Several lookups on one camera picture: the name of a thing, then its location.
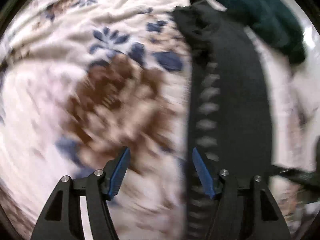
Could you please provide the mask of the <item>black striped knit sweater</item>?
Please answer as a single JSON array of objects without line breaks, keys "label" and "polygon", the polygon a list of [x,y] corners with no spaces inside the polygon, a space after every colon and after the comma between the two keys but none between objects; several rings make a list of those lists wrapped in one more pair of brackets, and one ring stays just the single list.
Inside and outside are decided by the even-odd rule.
[{"label": "black striped knit sweater", "polygon": [[193,148],[241,187],[261,176],[267,184],[272,158],[272,121],[259,56],[241,24],[206,0],[176,7],[174,21],[191,51],[186,239],[205,239],[213,204],[204,194]]}]

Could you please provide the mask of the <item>floral bed sheet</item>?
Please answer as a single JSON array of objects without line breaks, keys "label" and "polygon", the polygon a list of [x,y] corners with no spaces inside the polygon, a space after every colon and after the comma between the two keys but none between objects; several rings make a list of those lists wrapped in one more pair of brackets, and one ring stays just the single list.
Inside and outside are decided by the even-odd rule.
[{"label": "floral bed sheet", "polygon": [[[215,0],[214,9],[227,13]],[[294,0],[306,59],[242,25],[260,59],[271,166],[316,169],[319,34]],[[1,239],[32,239],[63,176],[131,152],[107,202],[118,239],[186,239],[191,51],[173,18],[189,0],[10,0],[1,12]],[[268,174],[290,239],[319,239],[319,198]]]}]

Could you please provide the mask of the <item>dark teal fleece blanket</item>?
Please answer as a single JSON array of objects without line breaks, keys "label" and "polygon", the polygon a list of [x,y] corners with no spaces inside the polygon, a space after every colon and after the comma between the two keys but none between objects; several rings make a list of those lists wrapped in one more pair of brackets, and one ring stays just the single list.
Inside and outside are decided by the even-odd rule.
[{"label": "dark teal fleece blanket", "polygon": [[215,0],[235,20],[249,26],[265,43],[287,56],[290,64],[306,59],[303,31],[281,0]]}]

